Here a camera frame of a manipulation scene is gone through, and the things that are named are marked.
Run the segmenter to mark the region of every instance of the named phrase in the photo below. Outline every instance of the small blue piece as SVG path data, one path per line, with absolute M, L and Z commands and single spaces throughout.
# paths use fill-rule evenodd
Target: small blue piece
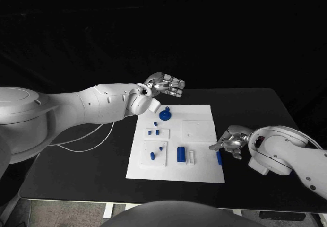
M 216 159 L 218 159 L 218 163 L 222 165 L 223 162 L 222 162 L 222 156 L 220 156 L 220 152 L 219 151 L 216 152 Z
M 163 121 L 167 121 L 170 119 L 171 113 L 169 112 L 169 107 L 166 107 L 166 110 L 160 112 L 159 117 Z
M 177 162 L 186 162 L 186 148 L 177 147 Z
M 154 160 L 156 159 L 154 153 L 151 152 L 150 155 L 151 155 L 151 160 Z

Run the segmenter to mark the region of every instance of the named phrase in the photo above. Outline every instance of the black table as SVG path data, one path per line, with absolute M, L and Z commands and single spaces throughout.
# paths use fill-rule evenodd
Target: black table
M 220 137 L 229 125 L 252 129 L 269 125 L 297 128 L 295 122 L 271 89 L 186 89 L 182 98 L 159 95 L 163 105 L 210 105 Z M 222 152 L 225 184 L 125 179 L 137 117 L 114 125 L 112 133 L 92 151 L 76 153 L 48 147 L 20 188 L 26 199 L 95 201 L 143 204 L 159 200 L 182 200 L 219 208 L 327 213 L 327 200 L 310 191 L 295 173 L 261 175 L 248 167 L 251 155 L 242 149 L 242 161 Z M 55 142 L 84 136 L 98 125 L 69 128 Z M 107 124 L 81 141 L 66 144 L 84 150 L 102 141 L 111 129 Z

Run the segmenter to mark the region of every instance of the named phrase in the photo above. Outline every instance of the black background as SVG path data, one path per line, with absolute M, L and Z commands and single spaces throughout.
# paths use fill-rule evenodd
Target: black background
M 327 148 L 326 11 L 311 3 L 3 0 L 0 86 L 76 92 L 161 71 L 186 88 L 268 87 Z

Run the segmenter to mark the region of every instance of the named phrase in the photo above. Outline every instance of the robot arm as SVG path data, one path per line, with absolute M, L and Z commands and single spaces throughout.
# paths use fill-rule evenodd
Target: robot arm
M 63 94 L 0 87 L 0 178 L 9 163 L 33 157 L 68 128 L 112 123 L 147 109 L 157 112 L 160 102 L 153 98 L 157 91 L 182 96 L 177 88 L 184 87 L 184 82 L 169 78 L 173 77 L 159 72 L 144 84 L 99 84 Z
M 308 142 L 318 149 L 305 148 Z M 249 167 L 261 174 L 269 170 L 290 175 L 294 170 L 303 184 L 327 199 L 327 150 L 300 131 L 285 126 L 269 126 L 255 131 L 232 125 L 210 150 L 225 150 L 241 159 L 241 148 L 248 144 L 252 155 Z

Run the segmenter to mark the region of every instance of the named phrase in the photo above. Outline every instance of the blue block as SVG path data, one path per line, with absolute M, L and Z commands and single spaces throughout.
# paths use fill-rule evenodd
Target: blue block
M 222 156 L 220 156 L 220 152 L 219 151 L 216 152 L 216 159 L 218 159 L 218 163 L 222 165 L 223 162 L 222 162 Z
M 154 153 L 151 152 L 150 155 L 151 155 L 151 160 L 154 160 L 156 159 Z
M 177 147 L 177 162 L 186 162 L 186 148 Z

